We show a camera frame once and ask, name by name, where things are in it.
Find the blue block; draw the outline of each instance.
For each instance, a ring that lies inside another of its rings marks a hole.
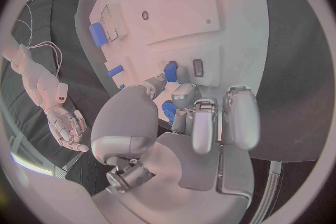
[[[178,80],[178,76],[176,74],[177,69],[178,65],[176,62],[170,62],[166,65],[164,72],[168,82],[176,82]]]
[[[108,43],[108,39],[104,33],[104,29],[102,28],[100,22],[96,22],[88,27],[90,30],[91,36],[96,44],[97,48]]]
[[[120,65],[120,66],[117,66],[117,67],[113,68],[112,70],[110,70],[108,72],[108,75],[109,75],[109,77],[114,77],[116,74],[119,74],[122,71],[124,71],[124,68],[123,68],[123,66]]]

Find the hole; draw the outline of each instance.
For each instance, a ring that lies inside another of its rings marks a hole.
[[[145,21],[147,21],[147,20],[150,18],[150,16],[148,15],[148,12],[147,12],[147,11],[142,12],[142,18],[143,18]]]

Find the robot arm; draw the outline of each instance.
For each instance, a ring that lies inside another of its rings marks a hole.
[[[88,147],[79,143],[86,129],[83,116],[78,110],[72,115],[62,107],[67,98],[68,85],[59,82],[44,66],[35,63],[29,49],[19,45],[13,36],[2,55],[11,62],[12,69],[22,75],[26,92],[35,105],[44,110],[57,142],[71,150],[87,151]]]

